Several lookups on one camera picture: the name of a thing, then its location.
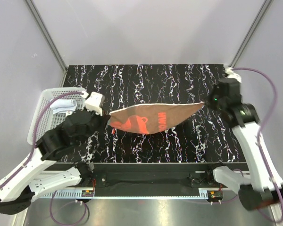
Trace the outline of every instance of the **gray frame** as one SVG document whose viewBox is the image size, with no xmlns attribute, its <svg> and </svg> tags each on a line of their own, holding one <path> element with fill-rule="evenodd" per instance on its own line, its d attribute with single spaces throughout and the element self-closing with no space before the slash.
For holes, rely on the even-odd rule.
<svg viewBox="0 0 283 226">
<path fill-rule="evenodd" d="M 245 35 L 239 49 L 237 50 L 233 60 L 231 61 L 231 63 L 229 64 L 230 67 L 235 67 L 240 56 L 242 55 L 242 53 L 244 52 L 248 42 L 250 41 L 251 37 L 253 36 L 254 32 L 256 31 L 256 29 L 258 28 L 260 22 L 262 21 L 264 15 L 266 14 L 266 12 L 268 11 L 270 5 L 272 4 L 274 0 L 265 0 L 259 10 L 259 12 L 257 13 L 253 23 L 251 24 L 247 34 Z M 54 54 L 55 58 L 57 59 L 60 67 L 62 68 L 62 70 L 64 72 L 67 71 L 68 65 L 65 64 L 62 56 L 60 55 L 57 47 L 55 46 L 35 4 L 33 3 L 33 0 L 25 0 L 29 10 L 31 11 L 32 15 L 34 16 L 36 23 L 38 25 L 38 27 L 40 28 L 42 34 L 44 35 L 45 40 L 47 41 L 52 53 Z"/>
<path fill-rule="evenodd" d="M 255 33 L 256 29 L 258 28 L 260 22 L 262 21 L 264 15 L 266 14 L 267 10 L 269 9 L 270 5 L 272 4 L 274 0 L 265 0 L 263 5 L 261 6 L 258 14 L 256 15 L 256 18 L 254 19 L 253 23 L 251 24 L 249 31 L 244 37 L 243 42 L 241 43 L 234 59 L 232 60 L 230 67 L 235 67 L 239 58 L 241 57 L 242 53 L 244 52 L 248 42 L 250 41 L 251 37 Z"/>
<path fill-rule="evenodd" d="M 51 49 L 53 55 L 55 56 L 58 64 L 62 68 L 63 72 L 65 73 L 68 69 L 68 65 L 65 64 L 62 56 L 60 55 L 57 47 L 55 46 L 49 32 L 46 29 L 46 26 L 36 8 L 32 0 L 25 0 L 25 3 L 27 4 L 27 7 L 29 11 L 32 13 L 38 27 L 40 28 L 41 33 L 43 34 L 45 40 L 47 41 L 47 44 L 49 45 L 49 48 Z"/>
<path fill-rule="evenodd" d="M 66 76 L 66 71 L 67 71 L 67 65 L 65 64 L 63 58 L 61 57 L 57 47 L 55 46 L 48 30 L 46 29 L 46 26 L 37 10 L 37 8 L 35 7 L 33 0 L 25 0 L 28 9 L 31 11 L 33 17 L 36 20 L 36 23 L 38 25 L 38 27 L 40 28 L 40 31 L 42 32 L 42 34 L 44 35 L 45 40 L 47 41 L 49 48 L 51 49 L 52 53 L 54 54 L 56 60 L 58 61 L 60 67 L 62 68 L 63 72 L 64 72 L 64 76 L 63 76 L 63 80 L 61 81 L 61 85 L 63 86 L 63 82 Z M 262 21 L 264 15 L 266 14 L 266 12 L 268 11 L 271 3 L 273 2 L 273 0 L 265 0 L 262 7 L 260 8 L 256 18 L 254 19 L 251 27 L 249 28 L 242 44 L 240 45 L 239 49 L 237 50 L 237 53 L 235 55 L 235 57 L 233 58 L 231 64 L 229 65 L 230 67 L 235 67 L 235 65 L 237 64 L 239 58 L 241 57 L 242 53 L 244 52 L 248 42 L 250 41 L 250 39 L 252 38 L 254 32 L 256 31 L 256 29 L 258 28 L 260 22 Z M 279 217 L 281 217 L 281 208 L 279 205 L 273 205 L 271 206 L 271 211 L 273 213 L 273 216 L 275 217 L 275 219 L 278 219 Z M 25 221 L 25 217 L 26 217 L 26 213 L 27 213 L 27 209 L 22 211 L 19 214 L 16 214 L 14 217 L 14 220 L 12 222 L 12 226 L 23 226 L 24 225 L 24 221 Z"/>
</svg>

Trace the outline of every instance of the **white cloth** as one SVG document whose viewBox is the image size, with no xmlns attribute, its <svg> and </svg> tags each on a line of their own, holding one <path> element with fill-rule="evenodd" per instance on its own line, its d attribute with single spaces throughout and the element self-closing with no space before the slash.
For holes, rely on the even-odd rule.
<svg viewBox="0 0 283 226">
<path fill-rule="evenodd" d="M 53 110 L 53 114 L 61 114 L 66 113 L 67 111 L 74 112 L 76 110 L 77 103 L 76 100 L 65 100 L 58 99 L 50 105 L 51 110 Z"/>
</svg>

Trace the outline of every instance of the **cable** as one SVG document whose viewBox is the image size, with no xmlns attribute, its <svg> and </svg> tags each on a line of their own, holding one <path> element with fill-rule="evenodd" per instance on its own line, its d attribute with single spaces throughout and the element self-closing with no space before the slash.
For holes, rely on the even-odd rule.
<svg viewBox="0 0 283 226">
<path fill-rule="evenodd" d="M 43 117 L 43 115 L 45 114 L 45 112 L 47 111 L 47 109 L 49 109 L 50 105 L 52 105 L 52 103 L 54 103 L 56 100 L 62 98 L 62 97 L 66 97 L 66 96 L 69 96 L 69 95 L 74 95 L 74 94 L 79 94 L 79 95 L 83 95 L 82 92 L 69 92 L 69 93 L 65 93 L 65 94 L 62 94 L 58 97 L 55 97 L 53 98 L 44 108 L 43 110 L 40 112 L 38 118 L 37 118 L 37 121 L 35 123 L 35 127 L 33 129 L 33 146 L 32 146 L 32 149 L 29 153 L 29 156 L 27 158 L 27 160 L 23 163 L 23 165 L 18 168 L 6 181 L 4 181 L 1 185 L 0 185 L 0 189 L 2 189 L 12 178 L 14 178 L 28 163 L 29 161 L 32 159 L 33 157 L 33 152 L 34 152 L 34 149 L 36 147 L 36 134 L 37 134 L 37 129 L 38 129 L 38 126 L 39 126 L 39 123 L 41 121 L 41 118 Z"/>
<path fill-rule="evenodd" d="M 220 188 L 218 189 L 218 191 L 222 193 L 222 184 L 220 184 Z"/>
<path fill-rule="evenodd" d="M 60 210 L 62 210 L 62 209 L 65 208 L 66 206 L 69 206 L 69 205 L 72 204 L 72 203 L 75 203 L 75 201 L 70 201 L 70 202 L 64 204 L 63 206 L 61 206 L 60 208 L 58 208 L 56 211 L 54 211 L 52 214 L 56 214 L 56 213 L 60 212 Z M 42 218 L 43 220 L 45 220 L 45 219 L 47 219 L 47 218 L 50 218 L 50 214 L 49 214 L 47 217 L 44 217 L 44 218 L 43 218 L 43 216 L 39 214 L 39 212 L 41 212 L 41 210 L 40 210 L 40 208 L 38 207 L 38 205 L 36 205 L 36 208 L 37 208 L 37 216 L 38 216 L 39 218 Z"/>
<path fill-rule="evenodd" d="M 50 205 L 49 205 L 49 214 L 50 214 L 51 219 L 52 219 L 56 224 L 61 225 L 61 226 L 76 226 L 76 225 L 78 225 L 78 224 L 84 219 L 84 217 L 85 217 L 85 215 L 86 215 L 86 212 L 87 212 L 87 209 L 88 209 L 88 206 L 86 205 L 86 203 L 84 203 L 84 202 L 82 202 L 82 201 L 80 202 L 81 204 L 84 205 L 85 211 L 84 211 L 84 214 L 82 215 L 82 217 L 81 217 L 76 223 L 70 224 L 70 225 L 62 224 L 62 223 L 58 222 L 58 221 L 54 218 L 54 216 L 53 216 L 53 214 L 52 214 L 52 204 L 53 204 L 53 200 L 54 200 L 54 197 L 55 197 L 56 193 L 57 193 L 57 191 L 55 191 L 55 192 L 53 193 L 52 198 L 51 198 L 51 200 L 50 200 Z"/>
<path fill-rule="evenodd" d="M 94 190 L 95 190 L 95 186 L 96 186 L 96 179 L 92 179 L 92 184 L 93 184 L 93 193 L 94 193 Z"/>
<path fill-rule="evenodd" d="M 273 81 L 263 72 L 259 71 L 259 70 L 256 70 L 256 69 L 252 69 L 252 68 L 247 68 L 247 67 L 236 67 L 236 68 L 233 68 L 233 70 L 245 70 L 245 71 L 251 71 L 251 72 L 256 72 L 256 73 L 259 73 L 261 74 L 264 78 L 267 79 L 267 81 L 269 82 L 269 84 L 271 85 L 272 87 L 272 90 L 273 90 L 273 93 L 274 93 L 274 99 L 267 111 L 267 114 L 266 116 L 264 117 L 264 119 L 262 120 L 261 122 L 261 126 L 257 132 L 257 143 L 258 143 L 258 147 L 259 147 L 259 150 L 260 150 L 260 153 L 261 153 L 261 156 L 262 156 L 262 159 L 263 159 L 263 162 L 265 164 L 265 167 L 266 167 L 266 170 L 269 174 L 269 177 L 271 178 L 272 182 L 273 182 L 273 185 L 275 187 L 275 190 L 277 192 L 277 195 L 279 197 L 279 201 L 280 201 L 280 205 L 281 205 L 281 211 L 282 211 L 282 216 L 279 220 L 275 220 L 275 219 L 271 219 L 268 215 L 266 215 L 265 213 L 263 213 L 261 210 L 259 210 L 259 212 L 264 216 L 264 218 L 266 218 L 267 220 L 273 222 L 273 223 L 281 223 L 283 222 L 283 197 L 281 195 L 281 191 L 278 187 L 278 185 L 276 184 L 275 182 L 275 179 L 274 179 L 274 176 L 273 176 L 273 173 L 270 169 L 270 166 L 268 165 L 268 161 L 264 155 L 264 151 L 262 149 L 262 146 L 261 146 L 261 142 L 260 142 L 260 134 L 262 132 L 262 130 L 264 129 L 264 127 L 266 126 L 267 122 L 269 121 L 269 118 L 270 116 L 272 115 L 272 113 L 274 112 L 275 110 L 275 106 L 277 104 L 277 101 L 278 101 L 278 92 L 277 92 L 277 89 L 275 87 L 275 84 L 273 83 Z"/>
<path fill-rule="evenodd" d="M 71 164 L 70 168 L 74 167 L 74 165 L 76 165 L 76 164 L 79 163 L 79 162 L 82 162 L 82 160 L 77 160 L 77 161 L 73 162 L 73 163 Z"/>
<path fill-rule="evenodd" d="M 204 179 L 206 179 L 206 177 L 204 177 L 202 180 L 198 179 L 198 181 L 195 180 L 195 178 L 192 177 L 188 177 L 191 180 L 191 183 L 196 183 L 196 184 L 200 184 L 202 181 L 204 181 Z"/>
</svg>

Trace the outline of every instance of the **metal pole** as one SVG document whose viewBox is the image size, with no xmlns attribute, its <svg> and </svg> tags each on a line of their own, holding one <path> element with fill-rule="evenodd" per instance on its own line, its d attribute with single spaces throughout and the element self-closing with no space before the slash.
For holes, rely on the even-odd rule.
<svg viewBox="0 0 283 226">
<path fill-rule="evenodd" d="M 58 64 L 60 65 L 60 67 L 63 70 L 63 73 L 65 73 L 67 71 L 68 66 L 65 64 L 63 58 L 61 57 L 60 53 L 58 52 L 57 47 L 55 46 L 49 32 L 46 29 L 46 26 L 36 8 L 36 6 L 33 3 L 33 0 L 25 0 L 29 10 L 31 11 L 33 17 L 35 18 L 35 21 L 38 25 L 38 27 L 40 28 L 46 42 L 49 45 L 49 48 L 51 49 L 53 55 L 55 56 L 56 60 L 58 61 Z"/>
<path fill-rule="evenodd" d="M 263 5 L 261 6 L 261 9 L 259 10 L 258 14 L 256 15 L 255 20 L 253 21 L 252 25 L 250 26 L 249 31 L 247 32 L 242 44 L 240 45 L 234 59 L 232 60 L 232 62 L 230 63 L 230 67 L 235 67 L 240 56 L 242 55 L 242 53 L 244 52 L 248 42 L 250 41 L 251 37 L 253 36 L 254 32 L 256 31 L 256 29 L 258 28 L 258 25 L 260 24 L 260 22 L 262 21 L 263 16 L 265 15 L 265 13 L 267 12 L 267 10 L 269 9 L 271 3 L 274 0 L 265 0 Z"/>
</svg>

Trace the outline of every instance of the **white vein pattern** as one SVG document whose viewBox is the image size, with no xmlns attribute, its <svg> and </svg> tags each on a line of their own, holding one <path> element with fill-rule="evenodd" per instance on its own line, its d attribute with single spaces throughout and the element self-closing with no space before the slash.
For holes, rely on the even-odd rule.
<svg viewBox="0 0 283 226">
<path fill-rule="evenodd" d="M 73 65 L 64 86 L 102 93 L 110 112 L 135 104 L 185 104 L 205 100 L 223 65 Z M 153 135 L 96 132 L 65 156 L 73 162 L 245 161 L 241 148 L 217 112 L 203 107 L 182 124 Z"/>
</svg>

